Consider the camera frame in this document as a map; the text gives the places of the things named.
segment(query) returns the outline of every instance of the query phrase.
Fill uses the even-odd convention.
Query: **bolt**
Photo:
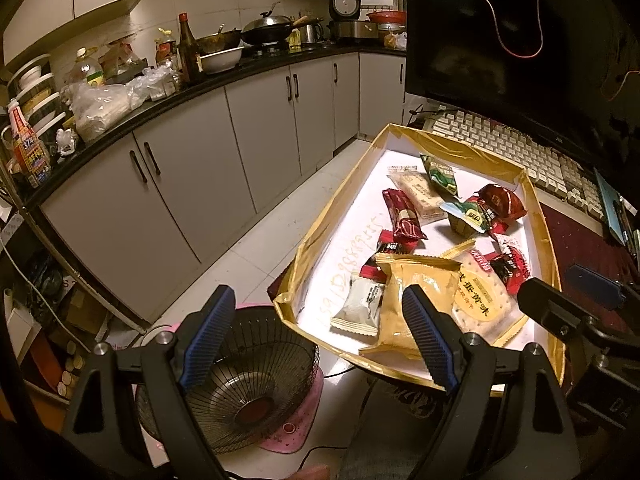
[[[174,333],[167,330],[162,330],[162,332],[156,335],[154,339],[156,340],[156,343],[167,345],[174,339]]]
[[[598,354],[593,357],[593,364],[595,364],[598,368],[606,368],[609,366],[609,360],[606,355]]]
[[[539,343],[529,343],[525,348],[529,350],[529,352],[531,352],[533,355],[542,355],[545,352],[545,350],[542,348],[542,345],[540,345]]]
[[[111,350],[111,345],[104,341],[94,346],[94,354],[96,355],[105,355],[109,350]]]
[[[482,338],[475,332],[467,332],[465,334],[465,341],[471,346],[478,346]]]

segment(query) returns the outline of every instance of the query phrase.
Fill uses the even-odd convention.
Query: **countertop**
[[[267,72],[275,68],[287,66],[293,63],[319,59],[327,56],[339,56],[340,54],[349,54],[351,52],[366,52],[371,54],[388,54],[390,56],[406,56],[406,52],[401,50],[392,50],[382,46],[326,46],[318,47],[313,50],[302,50],[298,52],[289,52],[281,56],[265,57],[261,59],[242,58],[238,67],[217,75],[208,76],[203,82],[185,88],[175,94],[156,101],[145,102],[140,108],[132,111],[109,130],[104,132],[100,137],[88,142],[77,153],[73,154],[64,162],[58,164],[49,179],[38,189],[29,190],[27,194],[22,192],[24,206],[27,210],[33,210],[42,204],[66,179],[73,175],[76,171],[88,163],[94,156],[107,149],[114,142],[122,137],[130,134],[134,129],[139,128],[147,121],[158,117],[164,112],[174,108],[194,97],[205,94],[206,92],[228,85],[235,81]]]

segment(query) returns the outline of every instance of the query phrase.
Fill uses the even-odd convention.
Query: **wall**
[[[155,38],[161,33],[158,27],[170,28],[178,40],[180,29],[177,17],[180,12],[189,15],[191,31],[196,38],[214,34],[225,23],[225,30],[242,28],[251,20],[260,18],[260,13],[269,10],[274,2],[274,14],[298,16],[299,12],[325,17],[328,21],[328,0],[142,0],[131,11],[111,22],[92,28],[63,43],[51,52],[51,68],[56,74],[60,88],[66,74],[71,70],[78,48],[100,46],[98,56],[106,51],[105,44],[127,34],[133,51],[146,57],[149,65],[155,64]]]

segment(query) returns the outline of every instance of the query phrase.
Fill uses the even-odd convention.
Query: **fan grille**
[[[229,452],[281,426],[308,394],[318,364],[318,346],[285,326],[272,307],[244,308],[206,381],[185,400],[211,450]],[[142,427],[161,441],[143,385],[136,406]]]

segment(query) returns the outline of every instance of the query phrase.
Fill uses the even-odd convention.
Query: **white keyboard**
[[[514,128],[459,110],[442,112],[427,120],[424,130],[508,158],[526,168],[535,186],[597,220],[604,219],[598,187],[585,176],[582,167],[553,148],[540,146]]]

